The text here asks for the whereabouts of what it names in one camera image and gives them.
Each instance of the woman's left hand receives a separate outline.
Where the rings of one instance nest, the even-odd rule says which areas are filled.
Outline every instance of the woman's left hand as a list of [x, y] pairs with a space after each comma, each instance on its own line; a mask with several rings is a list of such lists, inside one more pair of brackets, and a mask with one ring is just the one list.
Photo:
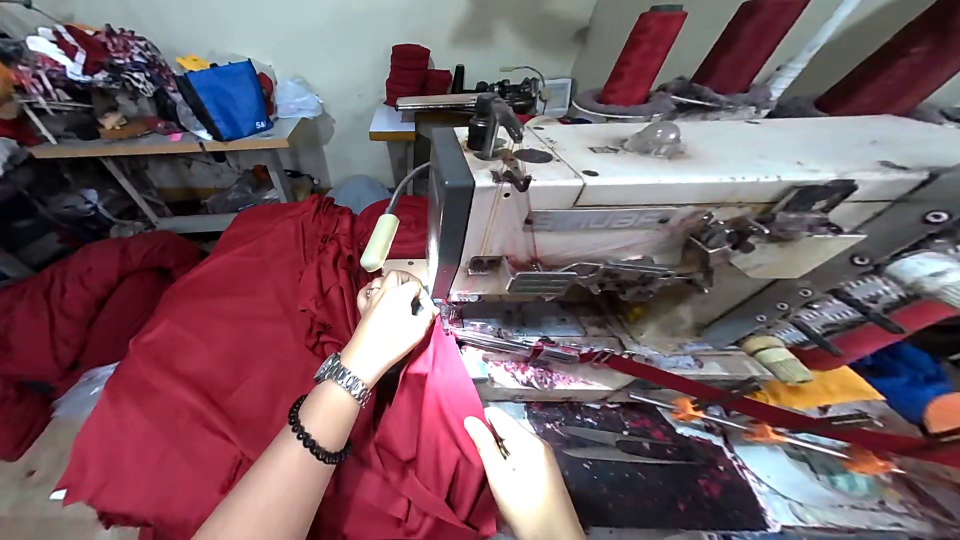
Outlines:
[[[414, 302], [422, 306], [413, 314]], [[439, 311], [413, 274], [391, 270], [360, 289], [361, 319], [341, 353], [341, 363], [367, 386], [423, 340]]]

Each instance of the white wall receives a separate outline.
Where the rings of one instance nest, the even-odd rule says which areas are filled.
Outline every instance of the white wall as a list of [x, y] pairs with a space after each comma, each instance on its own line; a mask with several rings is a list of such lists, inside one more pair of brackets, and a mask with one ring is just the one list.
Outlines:
[[[742, 0], [678, 0], [689, 12], [677, 42], [667, 56], [657, 84], [680, 75], [691, 76], [713, 42], [723, 32]], [[863, 59], [873, 53], [909, 20], [934, 0], [863, 0], [810, 66], [790, 87], [787, 95], [818, 95]], [[633, 28], [636, 18], [665, 0], [598, 0], [587, 42], [573, 65], [580, 89], [602, 86]], [[840, 0], [812, 0], [797, 24], [766, 63], [760, 78], [788, 61], [828, 19]], [[960, 78], [954, 78], [931, 101], [942, 105], [960, 103]]]
[[[332, 122], [298, 129], [300, 166], [336, 183], [367, 174], [391, 184], [383, 142], [369, 140], [383, 101], [390, 47], [416, 42], [438, 68], [467, 67], [467, 85], [504, 78], [502, 65], [531, 64], [569, 76], [595, 0], [35, 0], [61, 19], [136, 30], [172, 60], [187, 53], [235, 53], [302, 76]], [[0, 25], [27, 30], [45, 19], [0, 8]], [[327, 142], [326, 166], [317, 152]]]

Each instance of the sewing machine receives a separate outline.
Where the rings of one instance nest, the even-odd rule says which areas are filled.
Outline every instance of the sewing machine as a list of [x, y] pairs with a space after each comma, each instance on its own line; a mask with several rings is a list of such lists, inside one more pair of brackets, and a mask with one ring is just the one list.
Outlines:
[[[895, 330], [884, 312], [919, 295], [886, 265], [956, 245], [953, 129], [896, 116], [499, 124], [481, 147], [472, 128], [434, 133], [424, 272], [468, 364], [487, 371], [474, 376], [497, 380], [479, 385], [485, 398], [589, 401], [631, 384], [585, 356], [802, 381], [778, 372], [785, 347], [828, 347], [868, 320]], [[780, 341], [748, 347], [766, 369], [735, 347], [756, 336]], [[508, 362], [530, 358], [569, 377]]]

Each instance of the blue shopping bag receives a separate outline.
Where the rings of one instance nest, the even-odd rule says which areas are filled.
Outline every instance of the blue shopping bag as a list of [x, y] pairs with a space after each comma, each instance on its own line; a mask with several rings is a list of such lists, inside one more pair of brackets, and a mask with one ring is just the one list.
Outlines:
[[177, 77], [177, 86], [216, 140], [235, 140], [274, 126], [250, 61], [188, 71]]

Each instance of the orange clip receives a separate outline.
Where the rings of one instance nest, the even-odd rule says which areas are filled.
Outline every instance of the orange clip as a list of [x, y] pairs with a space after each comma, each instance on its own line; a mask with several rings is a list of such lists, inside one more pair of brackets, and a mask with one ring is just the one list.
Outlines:
[[743, 434], [743, 438], [752, 443], [773, 443], [779, 444], [786, 442], [786, 439], [779, 432], [774, 431], [769, 424], [762, 422], [751, 422], [750, 429]]
[[882, 475], [894, 470], [894, 464], [886, 459], [880, 459], [873, 452], [860, 447], [850, 446], [847, 449], [850, 459], [844, 460], [844, 467], [852, 473], [861, 475]]
[[693, 401], [690, 398], [677, 398], [673, 401], [673, 406], [676, 408], [670, 412], [670, 415], [677, 422], [693, 422], [704, 417], [703, 412], [693, 408]]

